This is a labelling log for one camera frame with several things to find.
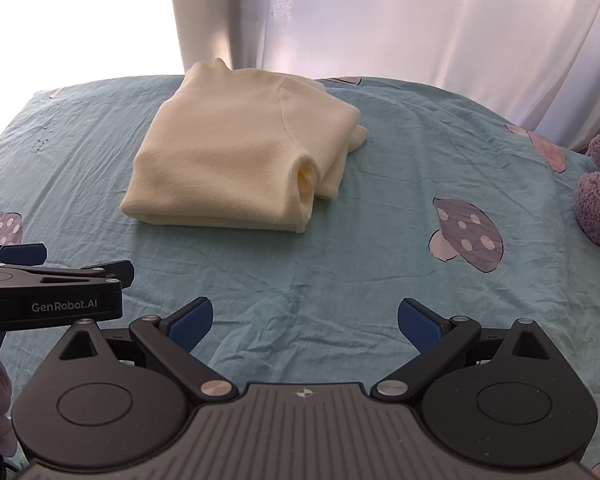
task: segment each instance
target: white curtain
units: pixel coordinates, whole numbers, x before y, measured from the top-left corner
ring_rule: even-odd
[[[173,1],[185,69],[421,82],[568,148],[600,128],[600,0]]]

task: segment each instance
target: blue finger pad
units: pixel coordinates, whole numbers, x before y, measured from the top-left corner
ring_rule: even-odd
[[[206,300],[174,322],[167,331],[167,337],[187,352],[191,352],[211,330],[214,322],[214,308]]]
[[[406,301],[398,307],[398,328],[420,352],[442,339],[440,325]]]
[[[36,266],[46,260],[44,244],[3,245],[0,248],[0,262],[8,265]]]

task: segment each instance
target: logo symbol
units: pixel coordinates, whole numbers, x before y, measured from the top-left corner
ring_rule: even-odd
[[[309,388],[300,388],[298,391],[296,391],[296,395],[298,397],[300,397],[301,399],[308,399],[313,394],[314,394],[314,391],[310,390]]]

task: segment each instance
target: ribbed gray surface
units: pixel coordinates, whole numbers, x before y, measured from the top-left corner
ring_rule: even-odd
[[[70,476],[33,465],[21,478],[66,480]],[[488,480],[516,475],[483,470],[448,455],[427,439],[409,408],[375,402],[357,384],[254,384],[236,402],[200,409],[181,439],[145,464],[89,476],[103,480]],[[591,478],[575,464],[517,476]]]

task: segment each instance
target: mushroom print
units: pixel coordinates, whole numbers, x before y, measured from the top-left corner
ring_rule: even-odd
[[[362,82],[361,77],[343,76],[343,77],[330,77],[327,81],[334,83],[346,83],[349,85],[359,85]]]
[[[18,245],[22,242],[22,216],[0,211],[0,244]]]
[[[549,140],[546,140],[543,136],[523,130],[513,124],[507,124],[507,130],[515,133],[516,135],[526,137],[531,140],[531,143],[538,150],[538,153],[544,157],[546,163],[551,167],[552,170],[557,173],[562,173],[567,169],[567,158],[558,146]]]
[[[504,252],[498,228],[475,205],[454,198],[434,198],[440,230],[429,239],[429,251],[447,262],[460,254],[482,272],[495,270]]]
[[[594,478],[598,478],[600,480],[600,464],[596,464],[595,466],[593,466],[589,473],[593,475]]]

